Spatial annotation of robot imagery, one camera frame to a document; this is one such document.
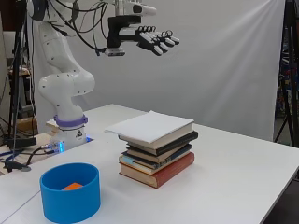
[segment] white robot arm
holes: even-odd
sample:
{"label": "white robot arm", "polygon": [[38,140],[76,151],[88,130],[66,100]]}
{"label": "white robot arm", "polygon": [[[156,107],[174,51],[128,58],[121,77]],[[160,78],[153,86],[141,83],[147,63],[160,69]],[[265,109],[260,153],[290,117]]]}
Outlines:
{"label": "white robot arm", "polygon": [[[107,56],[123,56],[124,50],[120,46],[125,41],[134,41],[140,48],[150,50],[158,56],[179,43],[171,31],[159,33],[155,27],[138,25],[143,16],[156,14],[154,7],[134,0],[104,0],[99,2],[99,6],[100,4],[115,6],[115,17],[108,18],[107,46],[102,49],[93,47]],[[60,145],[61,151],[82,145],[87,141],[84,125],[88,119],[82,109],[73,104],[72,97],[92,91],[95,82],[93,75],[74,59],[62,28],[65,25],[75,28],[80,36],[75,20],[80,11],[86,10],[79,9],[77,0],[28,0],[27,10],[33,20],[40,21],[39,37],[53,73],[43,77],[38,85],[43,97],[57,111],[54,119],[60,130],[51,142]]]}

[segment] tripod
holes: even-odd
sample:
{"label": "tripod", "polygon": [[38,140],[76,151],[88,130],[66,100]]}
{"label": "tripod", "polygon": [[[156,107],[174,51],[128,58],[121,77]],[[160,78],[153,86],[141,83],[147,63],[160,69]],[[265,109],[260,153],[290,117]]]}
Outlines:
{"label": "tripod", "polygon": [[[283,45],[285,37],[288,39],[289,67],[290,67],[290,82],[291,82],[291,97],[292,97],[292,113],[289,106],[289,97],[286,90],[285,75],[283,74]],[[283,92],[285,101],[286,118],[278,133],[278,140],[281,132],[288,122],[290,137],[293,147],[299,147],[299,122],[298,122],[298,100],[297,100],[297,83],[296,72],[299,71],[299,48],[298,34],[296,27],[296,10],[294,0],[287,0],[284,12],[283,32],[281,41],[280,66],[279,66],[279,82]]]}

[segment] white wall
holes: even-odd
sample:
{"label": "white wall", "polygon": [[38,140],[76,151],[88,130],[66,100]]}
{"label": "white wall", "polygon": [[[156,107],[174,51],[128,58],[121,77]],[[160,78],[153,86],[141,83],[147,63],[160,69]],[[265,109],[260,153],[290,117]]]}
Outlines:
{"label": "white wall", "polygon": [[[195,119],[197,123],[271,140],[284,12],[280,0],[148,0],[158,15],[143,24],[172,30],[181,44],[163,57],[124,44],[121,58],[96,57],[77,37],[70,47],[92,72],[95,90],[84,109],[125,105]],[[81,1],[82,8],[93,3]],[[113,15],[109,7],[108,15]],[[92,24],[88,17],[85,29]],[[105,46],[96,31],[99,46]],[[91,35],[86,36],[92,43]],[[49,68],[36,47],[36,80]],[[39,129],[54,111],[36,94]]]}

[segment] white table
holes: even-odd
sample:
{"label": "white table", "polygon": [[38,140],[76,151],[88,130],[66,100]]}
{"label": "white table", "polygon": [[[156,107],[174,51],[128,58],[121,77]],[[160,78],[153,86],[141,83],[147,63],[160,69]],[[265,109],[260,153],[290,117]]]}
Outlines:
{"label": "white table", "polygon": [[102,206],[85,221],[94,224],[258,224],[297,170],[296,148],[194,125],[200,133],[193,142],[194,165],[152,189],[119,175],[125,143],[103,133],[107,126],[143,113],[116,105],[88,111],[86,131],[95,141],[35,163],[29,173],[1,176],[0,223],[49,223],[38,180],[51,167],[68,162],[88,162],[101,172]]}

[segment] blue container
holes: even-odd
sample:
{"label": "blue container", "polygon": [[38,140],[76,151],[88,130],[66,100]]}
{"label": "blue container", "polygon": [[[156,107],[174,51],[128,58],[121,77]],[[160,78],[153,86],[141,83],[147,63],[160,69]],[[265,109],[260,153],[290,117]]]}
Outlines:
{"label": "blue container", "polygon": [[[94,215],[101,206],[100,177],[96,167],[70,163],[50,169],[40,177],[45,217],[56,223],[75,223]],[[79,189],[63,190],[79,183]]]}

